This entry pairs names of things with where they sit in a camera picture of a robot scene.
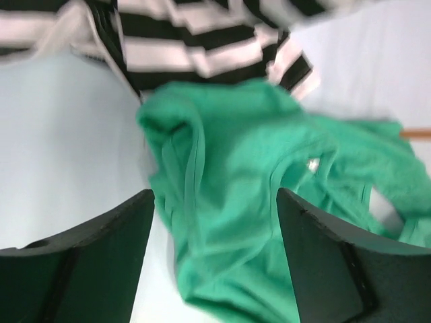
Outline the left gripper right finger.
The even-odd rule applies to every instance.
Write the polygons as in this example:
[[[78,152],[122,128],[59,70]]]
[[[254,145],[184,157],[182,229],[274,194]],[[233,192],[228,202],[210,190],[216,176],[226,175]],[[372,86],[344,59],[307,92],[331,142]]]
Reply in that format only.
[[[330,215],[285,188],[277,212],[302,322],[430,321],[430,250]]]

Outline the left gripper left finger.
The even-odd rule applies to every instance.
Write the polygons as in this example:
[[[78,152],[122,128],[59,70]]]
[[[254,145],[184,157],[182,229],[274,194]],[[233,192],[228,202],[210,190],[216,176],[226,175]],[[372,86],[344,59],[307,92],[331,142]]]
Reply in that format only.
[[[129,322],[154,194],[24,248],[1,250],[2,322]]]

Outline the orange hanger front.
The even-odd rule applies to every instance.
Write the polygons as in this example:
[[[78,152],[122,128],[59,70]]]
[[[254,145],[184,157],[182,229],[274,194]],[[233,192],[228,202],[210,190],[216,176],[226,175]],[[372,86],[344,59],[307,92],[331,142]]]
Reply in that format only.
[[[409,140],[430,140],[431,129],[404,129],[399,135]]]

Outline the green tank top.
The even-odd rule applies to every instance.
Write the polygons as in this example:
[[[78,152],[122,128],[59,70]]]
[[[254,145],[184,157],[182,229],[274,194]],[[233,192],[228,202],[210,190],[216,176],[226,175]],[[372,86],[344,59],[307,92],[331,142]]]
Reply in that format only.
[[[174,239],[176,282],[189,304],[225,322],[298,322],[276,195],[287,188],[362,229],[379,191],[405,219],[396,238],[426,245],[430,179],[393,121],[309,114],[265,81],[171,83],[137,120],[156,159],[156,208]]]

